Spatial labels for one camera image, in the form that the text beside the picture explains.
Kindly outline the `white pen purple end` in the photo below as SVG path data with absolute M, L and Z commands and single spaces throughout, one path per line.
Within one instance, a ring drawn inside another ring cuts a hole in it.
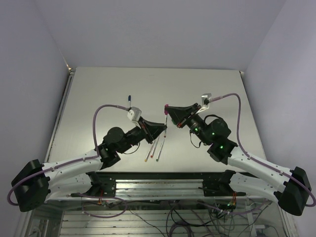
M 164 138 L 166 138 L 166 136 L 167 136 L 167 121 L 168 121 L 168 112 L 166 109 L 164 110 L 164 116 L 165 116 L 165 123 L 164 124 L 166 126 L 166 129 L 164 131 Z

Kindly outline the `white pen red end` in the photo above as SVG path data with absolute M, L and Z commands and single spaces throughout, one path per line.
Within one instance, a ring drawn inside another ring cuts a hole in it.
M 156 151 L 157 146 L 158 146 L 158 142 L 159 142 L 159 138 L 157 138 L 157 139 L 154 141 L 154 144 L 153 144 L 153 147 L 152 147 L 152 150 L 151 150 L 151 153 L 150 153 L 150 157 L 151 157 L 151 158 L 154 157 L 155 151 Z

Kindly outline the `white pen yellow end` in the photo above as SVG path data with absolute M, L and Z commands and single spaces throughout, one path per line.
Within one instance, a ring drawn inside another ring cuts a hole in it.
M 147 152 L 147 155 L 146 155 L 146 157 L 145 157 L 145 159 L 144 159 L 145 162 L 147 162 L 148 159 L 149 159 L 149 157 L 151 156 L 151 152 L 152 152 L 153 147 L 154 147 L 154 143 L 152 143 L 152 145 L 151 145 L 149 151 Z

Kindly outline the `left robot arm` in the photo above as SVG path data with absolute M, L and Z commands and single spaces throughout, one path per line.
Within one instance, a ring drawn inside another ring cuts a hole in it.
M 142 140 L 153 143 L 166 129 L 164 123 L 140 118 L 128 132 L 112 127 L 101 144 L 77 158 L 52 163 L 40 163 L 38 159 L 28 162 L 11 182 L 16 206 L 21 212 L 28 212 L 47 200 L 72 193 L 97 195 L 101 184 L 90 179 L 89 173 L 113 166 L 120 161 L 120 154 Z

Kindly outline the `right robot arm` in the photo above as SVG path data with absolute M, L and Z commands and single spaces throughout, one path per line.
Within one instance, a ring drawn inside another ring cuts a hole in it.
M 226 170 L 217 184 L 218 191 L 225 196 L 231 192 L 254 194 L 276 202 L 289 214 L 301 216 L 312 191 L 306 171 L 282 167 L 246 153 L 241 145 L 228 139 L 231 130 L 221 117 L 214 116 L 211 123 L 206 123 L 198 114 L 200 109 L 197 103 L 187 107 L 166 105 L 164 113 L 178 128 L 187 126 L 200 143 L 209 147 L 207 152 L 216 162 L 252 175 Z

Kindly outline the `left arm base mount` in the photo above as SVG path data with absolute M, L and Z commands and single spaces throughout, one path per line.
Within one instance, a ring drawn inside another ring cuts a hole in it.
M 71 197 L 101 198 L 115 196 L 116 182 L 111 176 L 101 177 L 97 172 L 88 172 L 84 174 L 84 177 L 88 178 L 89 188 L 71 193 Z

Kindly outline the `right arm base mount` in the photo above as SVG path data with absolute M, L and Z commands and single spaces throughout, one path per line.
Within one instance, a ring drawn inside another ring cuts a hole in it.
M 232 196 L 235 191 L 230 187 L 231 178 L 236 171 L 209 172 L 202 179 L 202 185 L 198 189 L 203 191 L 205 197 Z

